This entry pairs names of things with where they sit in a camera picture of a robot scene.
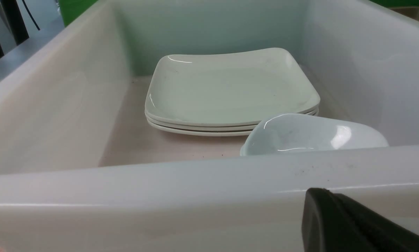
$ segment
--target white plate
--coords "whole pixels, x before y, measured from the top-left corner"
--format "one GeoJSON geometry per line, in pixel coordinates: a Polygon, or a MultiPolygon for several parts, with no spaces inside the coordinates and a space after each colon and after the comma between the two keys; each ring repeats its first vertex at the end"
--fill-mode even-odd
{"type": "Polygon", "coordinates": [[[283,114],[262,121],[248,136],[241,156],[387,147],[375,129],[350,121],[283,114]]]}
{"type": "MultiPolygon", "coordinates": [[[[217,131],[217,132],[229,132],[229,131],[252,131],[257,124],[253,124],[253,125],[245,125],[245,126],[229,126],[229,127],[201,127],[201,126],[188,126],[188,125],[180,125],[180,124],[173,124],[173,123],[167,123],[167,122],[163,122],[163,121],[158,121],[155,119],[150,118],[146,112],[144,112],[147,121],[150,121],[151,123],[160,125],[160,126],[164,126],[164,127],[169,127],[169,128],[175,128],[175,129],[180,129],[180,130],[186,130],[186,131],[217,131]]],[[[318,108],[314,111],[311,111],[309,113],[307,113],[307,115],[318,115],[318,108]]]]}
{"type": "Polygon", "coordinates": [[[240,136],[240,135],[249,135],[251,131],[232,131],[232,132],[208,132],[208,131],[185,131],[183,129],[175,129],[164,127],[158,124],[155,124],[147,120],[152,127],[159,129],[161,131],[177,133],[177,134],[186,134],[186,135],[198,135],[198,136],[240,136]]]}
{"type": "Polygon", "coordinates": [[[320,96],[281,48],[218,55],[170,55],[155,69],[145,102],[157,121],[244,126],[277,113],[307,113],[320,96]]]}

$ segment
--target square plate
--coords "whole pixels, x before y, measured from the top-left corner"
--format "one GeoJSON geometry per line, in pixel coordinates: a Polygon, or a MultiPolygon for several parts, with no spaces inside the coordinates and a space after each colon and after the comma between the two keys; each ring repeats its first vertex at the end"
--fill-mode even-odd
{"type": "MultiPolygon", "coordinates": [[[[306,115],[317,116],[318,108],[306,113],[306,115]]],[[[185,130],[185,131],[209,131],[209,132],[252,131],[257,126],[257,124],[242,125],[242,126],[228,126],[228,127],[189,126],[189,125],[181,125],[181,124],[158,121],[158,120],[150,118],[146,113],[145,113],[145,116],[146,116],[147,121],[150,121],[151,123],[155,123],[157,125],[168,127],[168,128],[180,129],[180,130],[185,130]]]]}
{"type": "Polygon", "coordinates": [[[197,136],[242,136],[242,135],[249,135],[252,130],[249,131],[228,131],[228,132],[218,132],[218,131],[186,131],[183,129],[176,129],[176,128],[169,128],[165,126],[161,126],[158,124],[155,124],[149,120],[147,120],[147,123],[151,125],[152,127],[159,129],[161,131],[176,133],[176,134],[185,134],[185,135],[197,135],[197,136]]]}
{"type": "Polygon", "coordinates": [[[292,55],[269,48],[163,57],[147,92],[145,112],[165,123],[241,126],[278,113],[307,113],[319,103],[320,96],[292,55]]]}

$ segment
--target white plastic tub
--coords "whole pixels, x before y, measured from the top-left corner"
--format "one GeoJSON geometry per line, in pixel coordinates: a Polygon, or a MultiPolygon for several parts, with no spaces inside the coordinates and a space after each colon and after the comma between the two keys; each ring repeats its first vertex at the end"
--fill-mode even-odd
{"type": "Polygon", "coordinates": [[[418,22],[367,0],[101,0],[0,83],[8,252],[302,251],[310,187],[419,233],[418,22]],[[320,116],[392,147],[237,157],[245,137],[148,126],[162,56],[269,47],[302,65],[320,116]]]}

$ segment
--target green wall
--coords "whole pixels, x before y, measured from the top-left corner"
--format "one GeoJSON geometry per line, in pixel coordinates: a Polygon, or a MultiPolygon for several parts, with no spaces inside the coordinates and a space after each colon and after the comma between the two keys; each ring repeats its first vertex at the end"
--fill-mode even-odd
{"type": "Polygon", "coordinates": [[[419,6],[419,0],[371,0],[384,7],[419,6]]]}
{"type": "Polygon", "coordinates": [[[59,0],[61,15],[65,26],[73,22],[98,0],[59,0]]]}

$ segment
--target black cable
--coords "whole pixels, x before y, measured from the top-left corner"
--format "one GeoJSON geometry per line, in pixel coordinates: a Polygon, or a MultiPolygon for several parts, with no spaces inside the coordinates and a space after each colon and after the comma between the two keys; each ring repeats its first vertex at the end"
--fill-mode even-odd
{"type": "Polygon", "coordinates": [[[37,30],[40,30],[40,28],[38,27],[37,23],[35,22],[34,18],[32,17],[31,12],[28,9],[28,6],[26,5],[26,2],[24,0],[21,0],[23,2],[24,8],[26,8],[26,11],[29,14],[29,17],[32,19],[32,22],[35,24],[35,27],[37,27],[37,30]]]}

